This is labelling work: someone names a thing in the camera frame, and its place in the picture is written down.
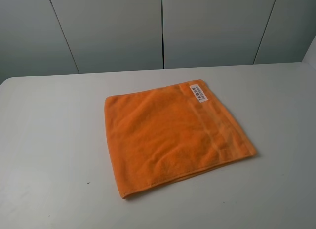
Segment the orange terry towel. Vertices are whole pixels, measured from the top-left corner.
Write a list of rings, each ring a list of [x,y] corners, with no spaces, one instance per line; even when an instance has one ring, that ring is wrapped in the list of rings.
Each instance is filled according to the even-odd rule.
[[[208,101],[190,89],[198,84]],[[178,182],[257,152],[201,79],[107,97],[107,145],[122,198]]]

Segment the white towel label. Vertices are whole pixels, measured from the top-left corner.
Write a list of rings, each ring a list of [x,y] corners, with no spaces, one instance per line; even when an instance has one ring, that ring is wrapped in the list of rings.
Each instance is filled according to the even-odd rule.
[[[190,89],[200,103],[208,101],[207,96],[198,84],[190,85]]]

